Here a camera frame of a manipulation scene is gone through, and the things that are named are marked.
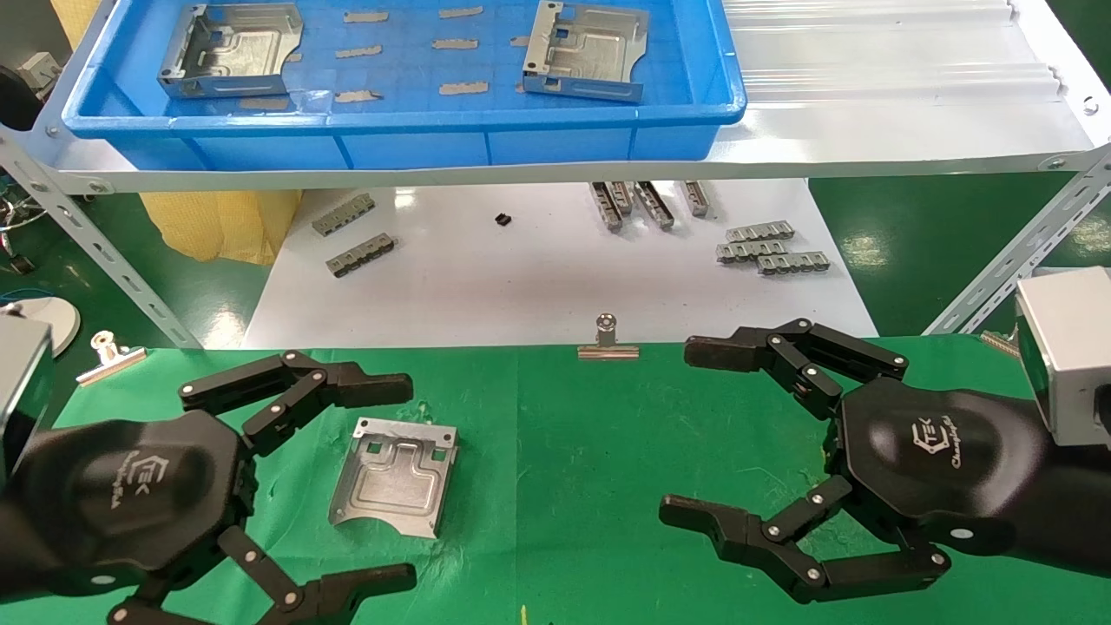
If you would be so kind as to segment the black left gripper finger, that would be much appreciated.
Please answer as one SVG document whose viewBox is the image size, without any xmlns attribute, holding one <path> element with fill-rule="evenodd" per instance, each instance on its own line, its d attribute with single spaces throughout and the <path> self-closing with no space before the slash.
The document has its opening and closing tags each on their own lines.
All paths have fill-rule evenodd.
<svg viewBox="0 0 1111 625">
<path fill-rule="evenodd" d="M 246 421 L 241 438 L 251 454 L 266 457 L 326 409 L 400 405 L 413 392 L 406 373 L 370 375 L 354 361 L 326 363 L 289 351 L 188 381 L 178 394 L 187 411 L 212 416 L 262 401 L 266 406 Z"/>
</svg>

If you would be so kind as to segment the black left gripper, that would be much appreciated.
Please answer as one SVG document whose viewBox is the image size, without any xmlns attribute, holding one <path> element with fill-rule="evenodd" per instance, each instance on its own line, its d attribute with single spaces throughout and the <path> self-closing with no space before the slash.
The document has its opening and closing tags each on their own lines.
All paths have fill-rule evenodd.
<svg viewBox="0 0 1111 625">
<path fill-rule="evenodd" d="M 364 599 L 417 585 L 412 564 L 294 584 L 242 530 L 257 488 L 246 443 L 204 411 L 38 432 L 3 487 L 3 599 L 140 585 L 108 624 L 203 624 L 162 603 L 227 557 L 273 601 L 258 624 L 350 624 Z"/>
</svg>

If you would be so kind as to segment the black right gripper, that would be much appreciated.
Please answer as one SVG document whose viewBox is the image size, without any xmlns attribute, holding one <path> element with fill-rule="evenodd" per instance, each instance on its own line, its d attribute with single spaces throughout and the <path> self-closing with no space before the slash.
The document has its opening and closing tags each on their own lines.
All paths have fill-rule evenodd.
<svg viewBox="0 0 1111 625">
<path fill-rule="evenodd" d="M 901 353 L 805 317 L 687 337 L 683 357 L 765 372 L 811 416 L 835 419 L 829 468 L 848 480 L 825 478 L 769 521 L 674 494 L 659 506 L 667 526 L 705 535 L 719 560 L 761 569 L 799 604 L 927 589 L 950 569 L 929 543 L 1108 576 L 1108 448 L 1060 446 L 1035 401 L 908 386 Z M 865 385 L 844 395 L 829 372 Z M 805 554 L 801 540 L 845 506 L 899 550 Z"/>
</svg>

